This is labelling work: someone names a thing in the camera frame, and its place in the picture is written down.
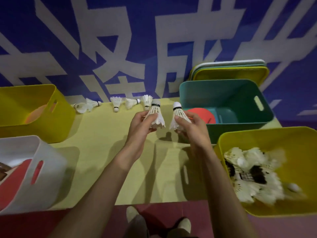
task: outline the yellow table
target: yellow table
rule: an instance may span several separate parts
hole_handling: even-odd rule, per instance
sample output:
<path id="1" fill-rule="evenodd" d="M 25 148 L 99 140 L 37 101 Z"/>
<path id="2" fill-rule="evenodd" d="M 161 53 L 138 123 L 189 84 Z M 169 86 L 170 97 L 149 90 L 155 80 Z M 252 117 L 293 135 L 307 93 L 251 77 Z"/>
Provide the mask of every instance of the yellow table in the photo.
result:
<path id="1" fill-rule="evenodd" d="M 179 98 L 161 99 L 165 129 L 148 135 L 140 159 L 132 166 L 116 205 L 205 199 L 199 166 L 188 158 L 189 144 L 178 143 L 169 130 L 172 105 Z M 89 190 L 105 166 L 123 147 L 130 121 L 142 105 L 113 112 L 103 103 L 91 113 L 77 115 L 69 138 L 52 144 L 68 160 L 68 169 L 57 202 L 51 209 L 71 208 Z M 281 127 L 277 119 L 263 128 Z"/>

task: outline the hand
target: hand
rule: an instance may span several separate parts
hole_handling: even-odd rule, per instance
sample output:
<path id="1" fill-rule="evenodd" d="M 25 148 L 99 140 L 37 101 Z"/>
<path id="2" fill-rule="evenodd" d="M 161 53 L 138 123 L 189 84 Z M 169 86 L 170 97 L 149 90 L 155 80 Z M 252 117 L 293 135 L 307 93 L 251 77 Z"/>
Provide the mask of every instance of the hand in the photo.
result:
<path id="1" fill-rule="evenodd" d="M 157 114 L 149 115 L 146 120 L 143 121 L 144 116 L 146 116 L 148 111 L 138 112 L 133 117 L 128 137 L 126 139 L 124 150 L 127 150 L 131 161 L 134 163 L 142 154 L 146 136 L 156 131 L 156 129 L 151 128 L 152 122 L 157 118 Z"/>
<path id="2" fill-rule="evenodd" d="M 213 152 L 207 126 L 204 120 L 202 120 L 198 114 L 188 111 L 184 112 L 189 118 L 191 118 L 192 123 L 189 123 L 179 116 L 175 116 L 176 123 L 186 130 L 186 132 L 183 132 L 177 129 L 175 132 L 178 134 L 182 133 L 188 137 L 194 156 L 205 156 L 208 152 Z"/>

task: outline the teal bin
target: teal bin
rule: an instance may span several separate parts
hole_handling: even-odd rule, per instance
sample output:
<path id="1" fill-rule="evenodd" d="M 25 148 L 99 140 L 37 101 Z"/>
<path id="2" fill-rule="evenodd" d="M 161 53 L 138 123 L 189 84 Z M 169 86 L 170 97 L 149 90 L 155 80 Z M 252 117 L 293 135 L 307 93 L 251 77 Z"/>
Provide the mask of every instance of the teal bin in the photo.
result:
<path id="1" fill-rule="evenodd" d="M 274 118 L 256 83 L 248 79 L 187 81 L 180 85 L 179 96 L 184 110 L 213 113 L 216 124 L 207 124 L 213 144 L 225 132 L 258 129 Z"/>

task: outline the white shoe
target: white shoe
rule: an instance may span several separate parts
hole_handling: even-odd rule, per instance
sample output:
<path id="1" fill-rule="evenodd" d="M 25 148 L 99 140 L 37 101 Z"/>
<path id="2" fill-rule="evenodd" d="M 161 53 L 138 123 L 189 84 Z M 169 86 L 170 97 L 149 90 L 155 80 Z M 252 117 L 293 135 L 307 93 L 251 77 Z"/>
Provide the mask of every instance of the white shoe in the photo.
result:
<path id="1" fill-rule="evenodd" d="M 188 218 L 184 218 L 177 226 L 177 228 L 181 228 L 186 230 L 189 234 L 192 230 L 192 224 L 191 221 Z"/>
<path id="2" fill-rule="evenodd" d="M 139 215 L 139 212 L 133 206 L 128 206 L 128 208 L 126 208 L 126 219 L 128 220 L 128 223 L 130 223 L 130 221 L 137 215 Z"/>

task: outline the blue wall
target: blue wall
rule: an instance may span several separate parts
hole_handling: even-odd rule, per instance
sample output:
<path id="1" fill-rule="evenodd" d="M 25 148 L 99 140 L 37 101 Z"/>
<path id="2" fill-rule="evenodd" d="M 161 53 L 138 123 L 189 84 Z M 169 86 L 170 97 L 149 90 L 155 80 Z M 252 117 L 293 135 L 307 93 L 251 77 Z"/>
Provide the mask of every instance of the blue wall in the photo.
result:
<path id="1" fill-rule="evenodd" d="M 203 61 L 264 59 L 276 116 L 317 120 L 316 0 L 1 0 L 0 33 L 0 86 L 175 97 Z"/>

